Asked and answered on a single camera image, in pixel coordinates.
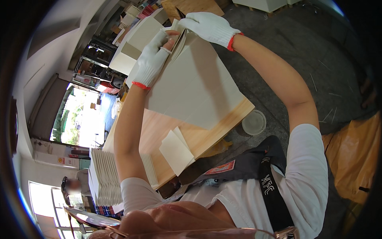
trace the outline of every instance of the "white t-shirt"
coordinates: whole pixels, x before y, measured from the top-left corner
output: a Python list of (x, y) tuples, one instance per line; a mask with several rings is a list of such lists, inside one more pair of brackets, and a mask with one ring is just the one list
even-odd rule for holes
[[(301, 238), (315, 238), (321, 232), (328, 201), (328, 168), (320, 131), (301, 124), (289, 137), (285, 177), (272, 174)], [(146, 210), (168, 203), (139, 178), (121, 182), (125, 213)], [(258, 180), (206, 181), (192, 187), (181, 201), (193, 201), (209, 208), (221, 201), (238, 228), (258, 228), (273, 232)]]

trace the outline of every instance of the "round container lid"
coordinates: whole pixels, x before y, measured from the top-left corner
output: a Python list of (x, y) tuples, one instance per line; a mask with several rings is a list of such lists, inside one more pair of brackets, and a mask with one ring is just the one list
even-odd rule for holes
[(241, 122), (243, 130), (249, 135), (260, 135), (267, 126), (265, 115), (257, 109), (251, 111)]

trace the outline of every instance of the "window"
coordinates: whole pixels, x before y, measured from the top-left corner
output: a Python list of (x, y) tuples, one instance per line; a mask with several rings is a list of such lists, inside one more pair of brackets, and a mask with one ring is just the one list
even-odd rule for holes
[(58, 109), (51, 141), (94, 148), (104, 143), (105, 113), (100, 94), (70, 83)]
[[(56, 228), (57, 233), (62, 239), (74, 239), (70, 229), (68, 214), (63, 208), (66, 204), (60, 188), (29, 181), (29, 195), (33, 213), (42, 231), (42, 226), (44, 228)], [(81, 194), (70, 195), (69, 201), (75, 208), (84, 210)], [(53, 218), (54, 224), (49, 225), (46, 221), (43, 222), (42, 218)], [(71, 219), (71, 222), (75, 239), (87, 238), (92, 233), (92, 228), (85, 226), (87, 233), (82, 234), (79, 223), (74, 218)]]

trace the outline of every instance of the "eyeglasses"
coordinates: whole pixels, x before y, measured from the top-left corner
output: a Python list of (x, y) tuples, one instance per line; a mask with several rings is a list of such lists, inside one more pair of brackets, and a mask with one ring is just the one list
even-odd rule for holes
[(291, 226), (282, 231), (270, 233), (267, 231), (253, 228), (225, 228), (225, 229), (205, 229), (190, 231), (170, 231), (157, 232), (139, 235), (128, 235), (121, 232), (117, 227), (121, 221), (108, 218), (95, 213), (81, 211), (74, 208), (64, 208), (69, 216), (74, 217), (80, 223), (85, 225), (105, 229), (110, 231), (110, 238), (127, 239), (161, 239), (161, 238), (195, 238), (195, 239), (299, 239), (299, 233), (296, 227)]

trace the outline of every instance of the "dark apron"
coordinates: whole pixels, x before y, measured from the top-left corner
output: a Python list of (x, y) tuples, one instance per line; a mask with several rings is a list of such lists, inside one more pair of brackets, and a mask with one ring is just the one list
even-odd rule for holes
[(189, 184), (185, 193), (191, 187), (204, 183), (206, 179), (257, 179), (261, 183), (260, 188), (273, 231), (283, 230), (294, 224), (273, 178), (271, 164), (277, 166), (285, 175), (287, 159), (280, 140), (274, 135), (264, 139), (256, 148), (234, 157), (232, 161), (208, 170)]

